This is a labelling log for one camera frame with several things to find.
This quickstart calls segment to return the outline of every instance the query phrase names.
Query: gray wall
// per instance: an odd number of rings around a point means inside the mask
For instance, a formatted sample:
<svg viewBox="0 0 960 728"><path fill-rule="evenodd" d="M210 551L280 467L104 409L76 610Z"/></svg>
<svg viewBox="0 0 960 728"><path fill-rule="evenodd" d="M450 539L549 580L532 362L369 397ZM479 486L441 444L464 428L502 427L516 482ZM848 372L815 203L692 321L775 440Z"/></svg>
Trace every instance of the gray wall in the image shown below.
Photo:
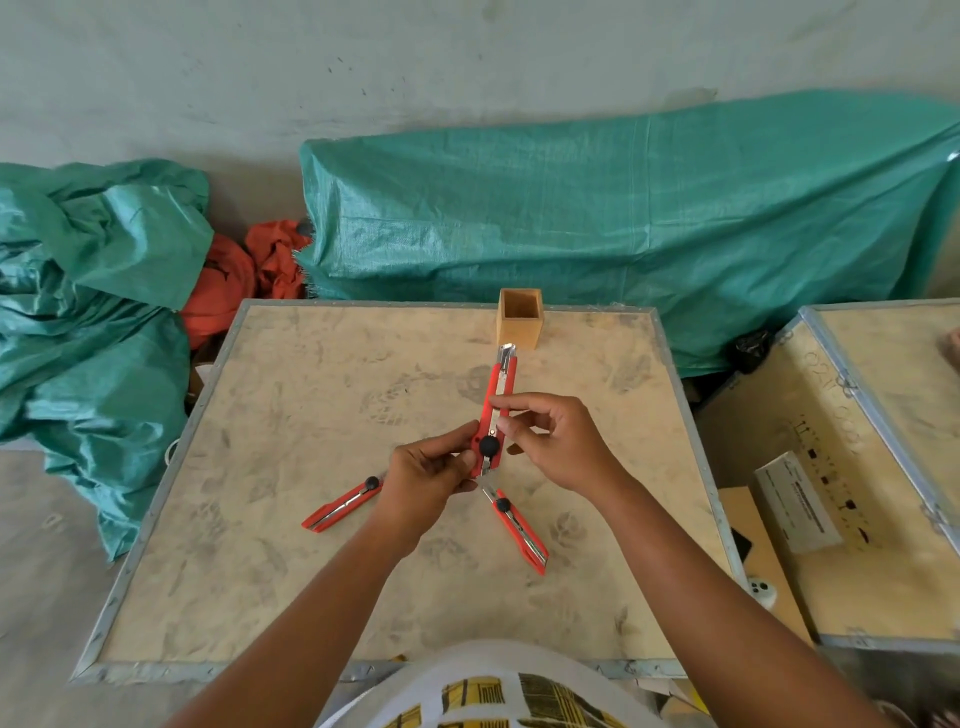
<svg viewBox="0 0 960 728"><path fill-rule="evenodd" d="M955 0L5 0L0 158L158 155L215 222L303 212L305 138L810 86L960 100Z"/></svg>

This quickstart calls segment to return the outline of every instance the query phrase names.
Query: white shirt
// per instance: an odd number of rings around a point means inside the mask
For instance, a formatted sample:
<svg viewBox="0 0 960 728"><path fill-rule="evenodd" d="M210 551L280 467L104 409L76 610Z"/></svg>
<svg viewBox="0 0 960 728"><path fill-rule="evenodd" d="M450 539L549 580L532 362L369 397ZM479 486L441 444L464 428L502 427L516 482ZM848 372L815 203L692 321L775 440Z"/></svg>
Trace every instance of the white shirt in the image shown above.
<svg viewBox="0 0 960 728"><path fill-rule="evenodd" d="M658 728L589 667L506 640L458 644L405 666L324 728Z"/></svg>

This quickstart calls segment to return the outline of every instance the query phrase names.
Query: orange fabric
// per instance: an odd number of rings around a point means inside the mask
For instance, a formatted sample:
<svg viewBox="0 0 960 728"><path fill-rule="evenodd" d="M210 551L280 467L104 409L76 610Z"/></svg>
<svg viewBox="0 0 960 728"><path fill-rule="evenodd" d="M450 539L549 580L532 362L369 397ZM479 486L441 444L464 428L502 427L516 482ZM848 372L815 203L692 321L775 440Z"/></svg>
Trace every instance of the orange fabric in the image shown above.
<svg viewBox="0 0 960 728"><path fill-rule="evenodd" d="M310 238L297 233L296 220L254 225L247 232L246 243L256 263L259 298L303 298L303 271L293 253L309 245Z"/></svg>
<svg viewBox="0 0 960 728"><path fill-rule="evenodd" d="M214 234L197 284L180 312L190 350L230 328L244 299L303 298L303 271L293 253L309 243L310 238L297 234L295 220L254 225L245 246Z"/></svg>
<svg viewBox="0 0 960 728"><path fill-rule="evenodd" d="M215 233L197 284L180 312L190 350L230 328L240 302L255 292L253 259L233 240Z"/></svg>

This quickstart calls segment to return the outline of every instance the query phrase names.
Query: hand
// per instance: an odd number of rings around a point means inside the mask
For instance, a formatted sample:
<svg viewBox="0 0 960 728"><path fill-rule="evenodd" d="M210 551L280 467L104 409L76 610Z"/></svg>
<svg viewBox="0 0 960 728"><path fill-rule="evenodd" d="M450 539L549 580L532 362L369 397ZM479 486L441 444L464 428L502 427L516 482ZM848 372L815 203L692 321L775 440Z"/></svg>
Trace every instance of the hand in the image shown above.
<svg viewBox="0 0 960 728"><path fill-rule="evenodd" d="M383 492L368 523L396 536L404 556L437 522L451 495L477 487L468 476L476 463L470 438L478 426L473 420L445 435L401 445L391 455Z"/></svg>
<svg viewBox="0 0 960 728"><path fill-rule="evenodd" d="M490 403L527 410L497 421L516 443L507 452L526 452L530 461L562 488L589 498L598 484L630 477L603 441L587 407L576 397L529 392L491 397ZM546 432L537 433L531 427Z"/></svg>

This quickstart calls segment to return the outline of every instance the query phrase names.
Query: small wooden cup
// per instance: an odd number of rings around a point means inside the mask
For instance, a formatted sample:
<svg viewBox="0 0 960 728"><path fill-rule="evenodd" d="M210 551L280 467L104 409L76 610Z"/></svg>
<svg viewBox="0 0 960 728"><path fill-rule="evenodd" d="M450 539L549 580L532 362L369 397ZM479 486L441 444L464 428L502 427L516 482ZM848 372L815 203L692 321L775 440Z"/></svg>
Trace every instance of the small wooden cup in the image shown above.
<svg viewBox="0 0 960 728"><path fill-rule="evenodd" d="M543 328L543 295L539 288L501 288L496 308L496 345L535 349Z"/></svg>

